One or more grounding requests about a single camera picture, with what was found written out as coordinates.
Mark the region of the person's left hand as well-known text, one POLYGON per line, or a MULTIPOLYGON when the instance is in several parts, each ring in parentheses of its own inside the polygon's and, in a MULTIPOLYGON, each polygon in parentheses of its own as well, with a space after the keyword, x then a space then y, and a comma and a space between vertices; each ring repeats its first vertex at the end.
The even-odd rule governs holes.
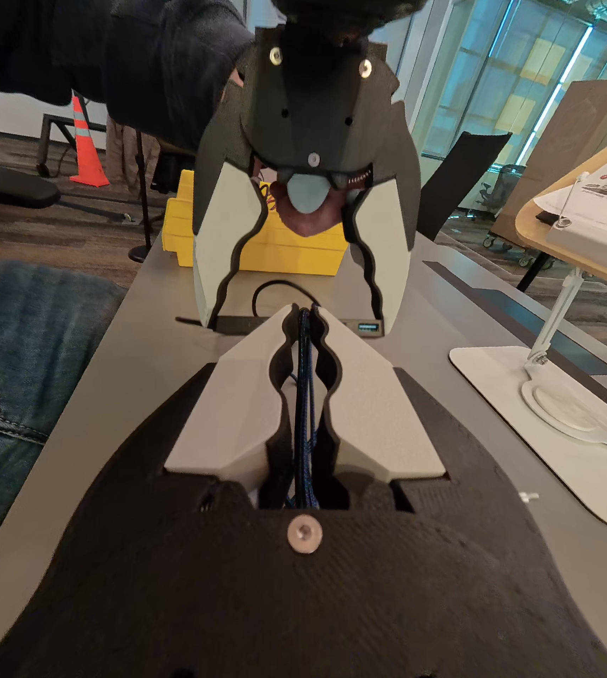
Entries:
POLYGON ((276 211, 282 223, 293 233, 301 237, 312 237, 342 223, 343 212, 347 204, 359 194, 358 189, 340 191, 329 189, 325 200, 312 213, 299 212, 288 196, 285 186, 275 181, 270 185, 276 211))

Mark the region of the orange traffic cone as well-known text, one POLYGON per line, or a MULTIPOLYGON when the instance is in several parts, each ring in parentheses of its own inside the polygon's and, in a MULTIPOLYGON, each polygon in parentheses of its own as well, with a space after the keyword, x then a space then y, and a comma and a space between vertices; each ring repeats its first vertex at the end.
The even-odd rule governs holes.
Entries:
POLYGON ((101 188, 110 185, 94 144, 88 126, 83 104, 77 94, 72 96, 73 126, 75 130, 76 156, 78 174, 71 176, 75 183, 101 188))

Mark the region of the black table cover plate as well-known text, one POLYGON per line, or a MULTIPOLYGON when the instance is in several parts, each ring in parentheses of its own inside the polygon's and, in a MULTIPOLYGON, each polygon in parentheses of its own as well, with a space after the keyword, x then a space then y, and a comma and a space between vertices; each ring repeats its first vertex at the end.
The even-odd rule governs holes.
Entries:
MULTIPOLYGON (((529 346, 534 344, 544 325, 543 319, 499 290, 473 288, 472 293, 486 308, 493 310, 497 321, 518 339, 529 346)), ((562 332, 554 335, 549 353, 560 354, 590 376, 607 376, 606 362, 562 332)))

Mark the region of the white document stand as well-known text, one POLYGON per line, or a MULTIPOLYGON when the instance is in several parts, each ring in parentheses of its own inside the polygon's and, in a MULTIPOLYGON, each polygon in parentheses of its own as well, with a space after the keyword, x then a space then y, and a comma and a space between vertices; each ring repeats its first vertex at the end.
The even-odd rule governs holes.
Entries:
POLYGON ((579 262, 530 349, 453 349, 449 359, 589 512, 607 524, 607 389, 587 385, 548 357, 551 340, 576 297, 579 262))

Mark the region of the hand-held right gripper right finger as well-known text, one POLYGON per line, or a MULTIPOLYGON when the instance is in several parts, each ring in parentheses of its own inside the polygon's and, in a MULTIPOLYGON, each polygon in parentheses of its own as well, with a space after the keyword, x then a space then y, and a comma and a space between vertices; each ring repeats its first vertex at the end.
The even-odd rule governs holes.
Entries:
POLYGON ((342 477, 442 479, 447 471, 391 362, 322 307, 311 313, 315 373, 326 389, 311 458, 323 509, 350 507, 342 477))

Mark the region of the person's leg in jeans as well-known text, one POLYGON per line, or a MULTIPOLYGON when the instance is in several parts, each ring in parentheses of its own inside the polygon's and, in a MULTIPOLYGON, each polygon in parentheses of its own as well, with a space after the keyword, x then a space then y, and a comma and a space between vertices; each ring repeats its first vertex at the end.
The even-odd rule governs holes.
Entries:
POLYGON ((0 526, 127 290, 0 260, 0 526))

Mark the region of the black floor stand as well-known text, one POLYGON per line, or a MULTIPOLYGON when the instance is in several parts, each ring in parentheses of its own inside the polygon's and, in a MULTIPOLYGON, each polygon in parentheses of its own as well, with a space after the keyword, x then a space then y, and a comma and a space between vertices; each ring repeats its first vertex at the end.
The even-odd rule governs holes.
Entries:
POLYGON ((129 250, 129 259, 133 262, 142 264, 145 262, 148 253, 153 245, 153 228, 152 221, 149 215, 149 204, 147 199, 147 181, 146 181, 146 160, 143 152, 143 139, 140 131, 136 130, 136 144, 137 154, 135 156, 137 162, 137 171, 139 178, 139 197, 142 209, 142 225, 144 233, 144 244, 133 247, 129 250))

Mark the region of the wooden board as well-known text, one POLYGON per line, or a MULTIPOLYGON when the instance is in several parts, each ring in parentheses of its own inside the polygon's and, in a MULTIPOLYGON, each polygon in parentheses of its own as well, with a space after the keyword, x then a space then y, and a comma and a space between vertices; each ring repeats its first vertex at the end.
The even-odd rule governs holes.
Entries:
MULTIPOLYGON (((607 146, 537 196, 568 187, 606 163, 607 146)), ((567 218, 542 211, 534 198, 520 209, 515 229, 524 244, 607 281, 607 232, 573 226, 567 218)))

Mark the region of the person's left forearm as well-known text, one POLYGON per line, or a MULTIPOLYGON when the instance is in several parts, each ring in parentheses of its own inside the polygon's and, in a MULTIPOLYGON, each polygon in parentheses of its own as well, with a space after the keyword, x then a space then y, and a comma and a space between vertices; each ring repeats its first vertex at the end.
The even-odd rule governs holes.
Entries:
POLYGON ((197 151, 253 39, 230 1, 0 1, 0 92, 55 106, 76 92, 197 151))

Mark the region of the grey mesh office chair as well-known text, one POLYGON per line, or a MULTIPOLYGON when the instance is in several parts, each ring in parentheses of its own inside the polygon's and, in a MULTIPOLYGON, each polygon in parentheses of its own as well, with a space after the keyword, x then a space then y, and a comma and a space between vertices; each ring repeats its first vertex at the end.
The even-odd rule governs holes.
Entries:
POLYGON ((477 203, 481 206, 481 209, 497 215, 510 198, 525 169, 525 165, 506 164, 501 166, 494 185, 483 183, 484 190, 479 191, 481 199, 477 203))

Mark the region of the black office chair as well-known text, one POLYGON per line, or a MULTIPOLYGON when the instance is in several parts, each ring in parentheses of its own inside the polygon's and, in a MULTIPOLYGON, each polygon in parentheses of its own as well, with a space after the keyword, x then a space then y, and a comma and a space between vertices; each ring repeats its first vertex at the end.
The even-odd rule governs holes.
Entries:
POLYGON ((417 232, 431 241, 461 201, 494 164, 512 133, 463 131, 434 174, 421 188, 417 232))
POLYGON ((0 167, 0 205, 44 209, 60 199, 61 191, 53 182, 0 167))

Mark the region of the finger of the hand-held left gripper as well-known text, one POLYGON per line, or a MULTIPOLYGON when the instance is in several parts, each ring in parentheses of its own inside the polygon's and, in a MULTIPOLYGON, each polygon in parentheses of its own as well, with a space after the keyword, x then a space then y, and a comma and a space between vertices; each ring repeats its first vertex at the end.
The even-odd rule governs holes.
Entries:
POLYGON ((215 329, 228 285, 247 242, 265 224, 267 204, 257 183, 225 161, 205 215, 194 235, 193 280, 198 319, 215 329))
POLYGON ((347 242, 360 252, 374 317, 388 335, 401 308, 411 261, 396 179, 351 191, 342 225, 347 242))

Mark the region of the yellow bin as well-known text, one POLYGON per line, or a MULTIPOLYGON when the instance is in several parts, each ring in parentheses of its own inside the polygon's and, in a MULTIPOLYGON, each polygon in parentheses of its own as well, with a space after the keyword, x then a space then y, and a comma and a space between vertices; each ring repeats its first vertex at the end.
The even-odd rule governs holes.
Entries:
MULTIPOLYGON (((166 203, 162 229, 163 250, 176 254, 178 265, 193 267, 194 235, 192 208, 194 172, 183 170, 177 196, 166 203)), ((290 231, 276 212, 270 183, 259 185, 269 213, 264 226, 244 246, 240 270, 260 273, 286 273, 335 276, 348 249, 341 224, 304 238, 290 231)))

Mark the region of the wheeled dolly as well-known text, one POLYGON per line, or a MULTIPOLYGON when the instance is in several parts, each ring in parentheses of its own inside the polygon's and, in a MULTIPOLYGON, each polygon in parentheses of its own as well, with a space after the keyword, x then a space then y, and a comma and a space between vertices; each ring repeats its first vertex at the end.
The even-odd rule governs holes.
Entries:
POLYGON ((487 231, 483 238, 482 246, 486 250, 499 251, 502 257, 514 266, 528 270, 540 256, 537 249, 527 248, 505 238, 492 230, 487 231))

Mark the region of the brown hanging coat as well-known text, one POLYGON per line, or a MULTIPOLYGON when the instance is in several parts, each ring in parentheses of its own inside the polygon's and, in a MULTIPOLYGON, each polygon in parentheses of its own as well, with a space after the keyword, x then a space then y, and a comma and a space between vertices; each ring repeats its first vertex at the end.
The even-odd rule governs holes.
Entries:
MULTIPOLYGON (((126 125, 107 118, 105 175, 111 184, 121 185, 134 198, 140 197, 140 181, 137 165, 137 132, 126 125)), ((146 170, 146 180, 150 182, 160 154, 158 140, 145 133, 141 134, 141 148, 146 170)))

